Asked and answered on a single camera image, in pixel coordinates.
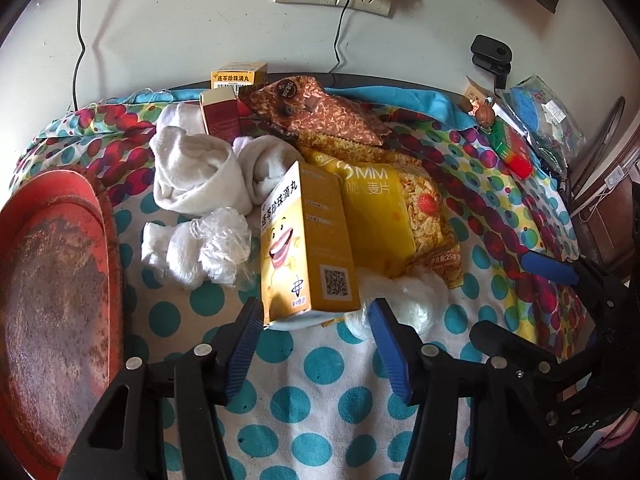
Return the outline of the clear plastic bag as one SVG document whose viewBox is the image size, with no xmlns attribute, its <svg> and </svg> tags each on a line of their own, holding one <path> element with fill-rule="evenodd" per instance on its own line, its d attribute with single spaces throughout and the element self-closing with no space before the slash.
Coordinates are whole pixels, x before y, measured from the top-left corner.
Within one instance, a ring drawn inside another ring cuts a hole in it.
<svg viewBox="0 0 640 480">
<path fill-rule="evenodd" d="M 148 222 L 142 231 L 141 260 L 160 282 L 195 290 L 205 282 L 236 286 L 253 277 L 252 232 L 231 207 L 218 208 L 178 226 Z"/>
</svg>

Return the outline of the tall yellow medicine box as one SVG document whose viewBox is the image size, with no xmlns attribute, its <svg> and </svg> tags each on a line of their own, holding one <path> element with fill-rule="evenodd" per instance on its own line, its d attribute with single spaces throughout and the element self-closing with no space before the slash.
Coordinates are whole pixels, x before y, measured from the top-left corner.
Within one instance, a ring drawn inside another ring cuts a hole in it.
<svg viewBox="0 0 640 480">
<path fill-rule="evenodd" d="M 299 330 L 360 309 L 357 275 L 334 174 L 296 162 L 260 208 L 265 326 Z"/>
</svg>

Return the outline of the yellow chips snack bag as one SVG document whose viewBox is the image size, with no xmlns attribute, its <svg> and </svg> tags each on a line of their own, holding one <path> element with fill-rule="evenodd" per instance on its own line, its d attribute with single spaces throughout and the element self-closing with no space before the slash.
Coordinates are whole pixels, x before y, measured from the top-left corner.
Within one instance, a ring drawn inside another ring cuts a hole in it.
<svg viewBox="0 0 640 480">
<path fill-rule="evenodd" d="M 338 177 L 357 266 L 386 278 L 424 266 L 448 288 L 462 285 L 460 244 L 420 160 L 326 134 L 296 144 L 306 162 Z"/>
</svg>

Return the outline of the large white sock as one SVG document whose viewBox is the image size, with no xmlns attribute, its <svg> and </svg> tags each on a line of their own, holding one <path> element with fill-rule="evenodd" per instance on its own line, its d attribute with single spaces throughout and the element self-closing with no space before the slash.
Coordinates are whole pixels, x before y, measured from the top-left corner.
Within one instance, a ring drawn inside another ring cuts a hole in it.
<svg viewBox="0 0 640 480">
<path fill-rule="evenodd" d="M 204 216 L 231 207 L 246 216 L 253 209 L 231 144 L 216 136 L 165 127 L 150 141 L 154 155 L 153 195 L 165 210 Z"/>
</svg>

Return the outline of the dark red small box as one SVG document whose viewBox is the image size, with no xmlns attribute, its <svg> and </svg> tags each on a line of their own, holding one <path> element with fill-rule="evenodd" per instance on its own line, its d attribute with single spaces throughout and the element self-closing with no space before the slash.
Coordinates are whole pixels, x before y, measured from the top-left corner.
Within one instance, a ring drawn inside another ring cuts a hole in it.
<svg viewBox="0 0 640 480">
<path fill-rule="evenodd" d="M 238 100 L 231 87 L 206 90 L 200 95 L 200 109 L 205 132 L 232 143 L 240 133 Z"/>
</svg>

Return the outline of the brown chocolate snack bag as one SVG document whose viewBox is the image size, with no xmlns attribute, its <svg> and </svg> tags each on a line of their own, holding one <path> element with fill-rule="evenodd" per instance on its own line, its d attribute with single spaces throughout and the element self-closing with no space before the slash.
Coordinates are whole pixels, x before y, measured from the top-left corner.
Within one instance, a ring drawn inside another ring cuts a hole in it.
<svg viewBox="0 0 640 480">
<path fill-rule="evenodd" d="M 239 98 L 257 117 L 287 136 L 325 134 L 381 146 L 390 134 L 378 116 L 344 96 L 331 96 L 311 76 L 242 87 Z"/>
</svg>

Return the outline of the polka dot tablecloth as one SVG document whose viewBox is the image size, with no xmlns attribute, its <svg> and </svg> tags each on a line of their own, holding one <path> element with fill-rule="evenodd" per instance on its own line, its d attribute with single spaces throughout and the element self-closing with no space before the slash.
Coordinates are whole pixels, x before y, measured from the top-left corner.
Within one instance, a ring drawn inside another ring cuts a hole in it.
<svg viewBox="0 0 640 480">
<path fill-rule="evenodd" d="M 368 326 L 383 298 L 442 356 L 484 367 L 473 325 L 496 323 L 553 359 L 571 356 L 586 311 L 525 272 L 530 250 L 579 247 L 554 181 L 520 178 L 477 128 L 423 105 L 377 100 L 369 129 L 298 134 L 267 114 L 239 141 L 163 129 L 170 106 L 93 104 L 43 129 L 10 187 L 81 166 L 114 216 L 130 317 L 126 355 L 198 359 L 250 298 L 264 330 L 216 409 L 237 479 L 395 479 L 416 408 L 393 393 Z"/>
</svg>

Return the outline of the red green toy packet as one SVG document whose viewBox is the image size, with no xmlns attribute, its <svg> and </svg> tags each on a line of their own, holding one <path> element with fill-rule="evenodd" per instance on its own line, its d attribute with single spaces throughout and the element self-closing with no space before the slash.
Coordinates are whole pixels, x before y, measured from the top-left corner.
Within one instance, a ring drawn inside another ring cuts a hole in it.
<svg viewBox="0 0 640 480">
<path fill-rule="evenodd" d="M 495 118 L 490 128 L 489 144 L 520 179 L 527 179 L 533 173 L 534 165 L 525 140 L 500 117 Z"/>
</svg>

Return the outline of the clear bag blue contents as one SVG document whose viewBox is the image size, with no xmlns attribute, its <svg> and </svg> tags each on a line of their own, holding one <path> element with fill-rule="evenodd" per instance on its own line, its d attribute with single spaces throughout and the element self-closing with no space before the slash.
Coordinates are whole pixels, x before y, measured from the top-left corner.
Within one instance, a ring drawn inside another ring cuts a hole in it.
<svg viewBox="0 0 640 480">
<path fill-rule="evenodd" d="M 537 156 L 556 174 L 566 178 L 570 163 L 585 145 L 585 137 L 573 114 L 538 75 L 498 90 L 497 96 L 524 126 L 526 138 Z"/>
</svg>

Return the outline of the small brown figurine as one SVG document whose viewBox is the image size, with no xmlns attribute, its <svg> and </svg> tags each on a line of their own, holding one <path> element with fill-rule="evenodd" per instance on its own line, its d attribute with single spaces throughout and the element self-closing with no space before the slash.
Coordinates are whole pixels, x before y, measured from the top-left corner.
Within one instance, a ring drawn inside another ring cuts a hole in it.
<svg viewBox="0 0 640 480">
<path fill-rule="evenodd" d="M 495 123 L 496 115 L 490 101 L 474 101 L 472 104 L 472 112 L 480 128 L 490 129 Z"/>
</svg>

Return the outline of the red rusty round tray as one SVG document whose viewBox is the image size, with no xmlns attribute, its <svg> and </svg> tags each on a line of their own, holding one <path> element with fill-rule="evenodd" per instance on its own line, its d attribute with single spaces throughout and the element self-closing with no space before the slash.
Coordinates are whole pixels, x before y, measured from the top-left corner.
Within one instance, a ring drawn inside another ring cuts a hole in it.
<svg viewBox="0 0 640 480">
<path fill-rule="evenodd" d="M 67 166 L 1 211 L 1 440 L 54 479 L 122 366 L 122 267 L 100 179 Z"/>
</svg>

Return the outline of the small cardboard tag box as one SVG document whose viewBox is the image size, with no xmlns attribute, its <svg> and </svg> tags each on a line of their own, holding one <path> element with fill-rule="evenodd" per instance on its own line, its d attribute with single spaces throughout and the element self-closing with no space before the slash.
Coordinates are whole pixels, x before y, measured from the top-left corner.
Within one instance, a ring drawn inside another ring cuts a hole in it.
<svg viewBox="0 0 640 480">
<path fill-rule="evenodd" d="M 463 95 L 472 106 L 488 104 L 491 100 L 495 99 L 495 95 L 492 90 L 484 88 L 481 84 L 470 77 L 466 77 L 466 87 Z"/>
</svg>

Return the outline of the black clip device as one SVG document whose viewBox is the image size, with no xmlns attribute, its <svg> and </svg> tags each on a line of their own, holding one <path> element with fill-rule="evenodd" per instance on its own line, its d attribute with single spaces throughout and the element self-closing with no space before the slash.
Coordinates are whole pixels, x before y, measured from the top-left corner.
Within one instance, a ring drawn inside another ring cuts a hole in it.
<svg viewBox="0 0 640 480">
<path fill-rule="evenodd" d="M 494 76 L 494 89 L 506 88 L 506 81 L 511 73 L 512 51 L 494 38 L 477 35 L 470 47 L 472 63 Z"/>
</svg>

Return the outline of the small yellow medicine box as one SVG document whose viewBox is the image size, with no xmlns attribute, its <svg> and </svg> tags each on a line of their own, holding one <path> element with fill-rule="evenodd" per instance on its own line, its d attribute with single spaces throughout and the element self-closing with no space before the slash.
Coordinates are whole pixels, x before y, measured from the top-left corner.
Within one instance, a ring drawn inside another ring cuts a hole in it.
<svg viewBox="0 0 640 480">
<path fill-rule="evenodd" d="M 210 88 L 254 86 L 267 80 L 266 62 L 234 62 L 210 74 Z"/>
</svg>

